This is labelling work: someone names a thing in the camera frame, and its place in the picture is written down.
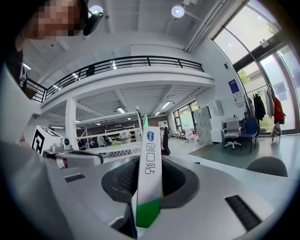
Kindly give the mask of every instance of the glass door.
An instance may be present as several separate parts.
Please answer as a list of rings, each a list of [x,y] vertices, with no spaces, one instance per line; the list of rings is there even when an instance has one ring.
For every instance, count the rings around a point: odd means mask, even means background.
[[[283,66],[282,61],[278,58],[280,58],[280,53],[275,52],[261,60],[259,65],[268,84],[273,88],[274,97],[280,101],[285,113],[285,123],[281,125],[283,134],[296,133],[294,92],[291,93],[294,89],[291,89],[285,66]]]

